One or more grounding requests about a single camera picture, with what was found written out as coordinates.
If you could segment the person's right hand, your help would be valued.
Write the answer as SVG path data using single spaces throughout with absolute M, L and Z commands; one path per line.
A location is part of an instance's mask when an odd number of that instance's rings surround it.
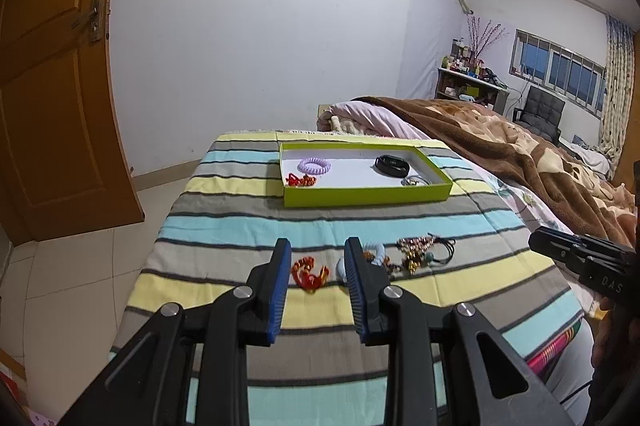
M 604 317 L 591 354 L 594 375 L 605 380 L 613 375 L 629 378 L 639 365 L 639 317 L 607 297 L 601 298 L 600 309 Z

